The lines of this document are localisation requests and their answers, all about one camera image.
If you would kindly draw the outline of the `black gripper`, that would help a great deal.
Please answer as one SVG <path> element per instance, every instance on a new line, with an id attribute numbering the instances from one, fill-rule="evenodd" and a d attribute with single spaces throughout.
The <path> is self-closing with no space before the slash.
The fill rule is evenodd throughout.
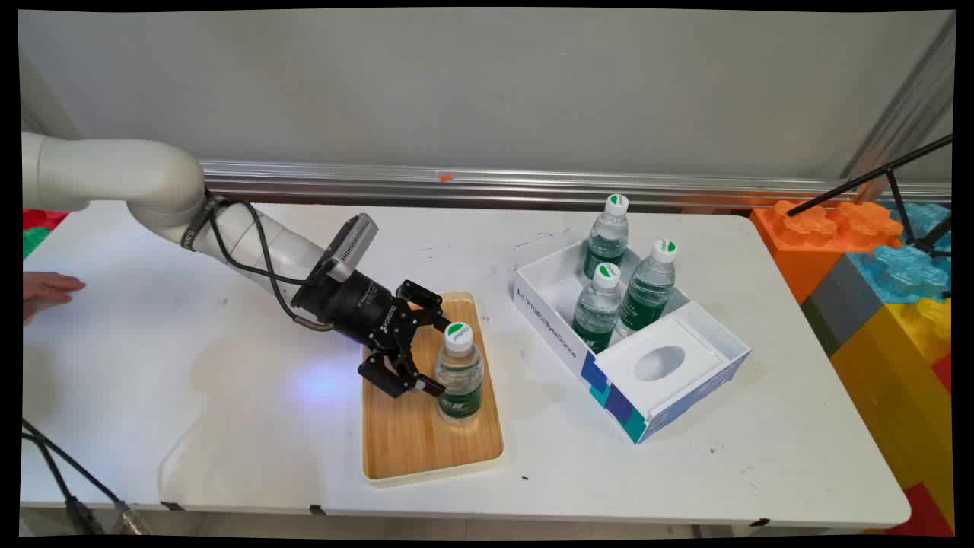
<path id="1" fill-rule="evenodd" d="M 410 280 L 391 292 L 359 271 L 339 282 L 321 266 L 291 304 L 367 346 L 371 354 L 358 373 L 387 396 L 421 391 L 439 397 L 445 392 L 441 382 L 417 369 L 411 350 L 419 327 L 432 326 L 441 333 L 449 327 L 440 295 Z"/>

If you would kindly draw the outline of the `person's hand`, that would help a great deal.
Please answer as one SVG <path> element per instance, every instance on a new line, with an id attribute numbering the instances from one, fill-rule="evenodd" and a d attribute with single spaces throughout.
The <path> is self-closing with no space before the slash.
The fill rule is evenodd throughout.
<path id="1" fill-rule="evenodd" d="M 56 272 L 24 272 L 22 288 L 22 320 L 26 323 L 42 309 L 69 303 L 73 294 L 84 290 L 86 284 L 74 276 Z"/>

